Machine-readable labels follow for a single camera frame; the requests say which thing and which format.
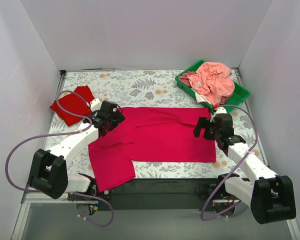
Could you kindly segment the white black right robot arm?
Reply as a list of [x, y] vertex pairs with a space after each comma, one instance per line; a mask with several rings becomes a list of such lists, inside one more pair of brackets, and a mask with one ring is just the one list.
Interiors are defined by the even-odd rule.
[[294, 187], [287, 175], [278, 175], [262, 163], [247, 145], [235, 134], [233, 119], [228, 113], [218, 113], [211, 118], [200, 117], [193, 134], [198, 138], [204, 130], [203, 138], [214, 140], [225, 155], [236, 163], [247, 181], [232, 169], [218, 177], [218, 184], [206, 202], [217, 194], [222, 199], [236, 197], [250, 208], [259, 224], [294, 219], [297, 215]]

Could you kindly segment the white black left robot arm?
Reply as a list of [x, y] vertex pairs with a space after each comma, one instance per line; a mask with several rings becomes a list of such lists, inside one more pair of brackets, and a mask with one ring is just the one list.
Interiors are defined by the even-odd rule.
[[73, 192], [79, 192], [85, 200], [96, 196], [91, 179], [83, 174], [68, 173], [67, 165], [89, 144], [115, 129], [125, 117], [114, 102], [95, 99], [90, 104], [92, 113], [81, 122], [76, 134], [68, 133], [57, 145], [34, 153], [27, 182], [31, 188], [52, 199]]

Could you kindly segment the magenta t shirt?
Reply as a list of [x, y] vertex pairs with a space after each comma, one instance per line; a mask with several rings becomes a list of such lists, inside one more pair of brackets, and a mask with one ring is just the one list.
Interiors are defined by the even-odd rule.
[[88, 146], [99, 191], [135, 178], [133, 161], [214, 163], [214, 141], [196, 138], [199, 117], [207, 108], [125, 107], [125, 120]]

